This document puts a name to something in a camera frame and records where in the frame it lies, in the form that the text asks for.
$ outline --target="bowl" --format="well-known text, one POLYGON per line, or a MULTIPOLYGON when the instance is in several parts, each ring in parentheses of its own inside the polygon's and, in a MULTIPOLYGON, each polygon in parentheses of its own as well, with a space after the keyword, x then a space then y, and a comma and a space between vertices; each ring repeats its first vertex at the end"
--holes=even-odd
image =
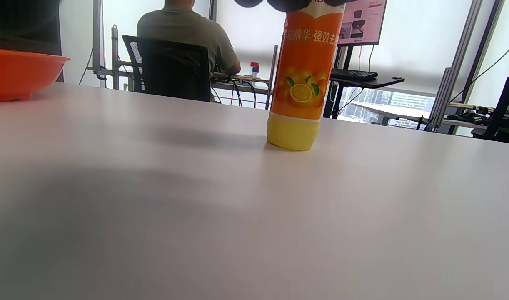
POLYGON ((58 78, 67 57, 0 49, 0 102, 28 100, 58 78))

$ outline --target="black chair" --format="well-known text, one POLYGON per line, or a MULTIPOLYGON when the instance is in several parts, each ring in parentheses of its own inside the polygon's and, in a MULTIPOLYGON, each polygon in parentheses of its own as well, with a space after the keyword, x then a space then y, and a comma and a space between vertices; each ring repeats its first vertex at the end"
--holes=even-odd
POLYGON ((506 79, 501 98, 486 131, 479 132, 474 130, 472 133, 475 138, 509 144, 509 78, 506 79))
POLYGON ((153 38, 123 36, 134 72, 134 91, 210 101, 208 49, 153 38))

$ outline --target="bottle label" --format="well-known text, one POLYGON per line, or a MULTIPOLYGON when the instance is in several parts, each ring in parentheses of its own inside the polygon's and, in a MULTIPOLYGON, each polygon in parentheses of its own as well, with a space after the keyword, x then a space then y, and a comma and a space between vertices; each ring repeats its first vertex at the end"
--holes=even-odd
POLYGON ((323 0, 287 14, 271 112, 319 120, 344 9, 323 0))

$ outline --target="monitor screen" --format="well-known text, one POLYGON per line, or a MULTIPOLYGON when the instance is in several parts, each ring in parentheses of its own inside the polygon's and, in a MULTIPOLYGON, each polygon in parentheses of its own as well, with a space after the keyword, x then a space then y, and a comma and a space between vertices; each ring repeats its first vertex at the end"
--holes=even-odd
POLYGON ((345 5, 338 45, 378 45, 386 0, 354 0, 345 5))

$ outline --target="small bottle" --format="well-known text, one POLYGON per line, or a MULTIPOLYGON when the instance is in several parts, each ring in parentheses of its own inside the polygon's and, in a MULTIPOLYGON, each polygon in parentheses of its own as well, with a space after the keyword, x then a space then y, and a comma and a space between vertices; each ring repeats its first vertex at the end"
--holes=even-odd
POLYGON ((251 77, 256 78, 258 73, 260 72, 260 63, 252 62, 251 63, 251 77))
POLYGON ((310 150, 319 131, 344 7, 312 3, 287 14, 267 140, 310 150))

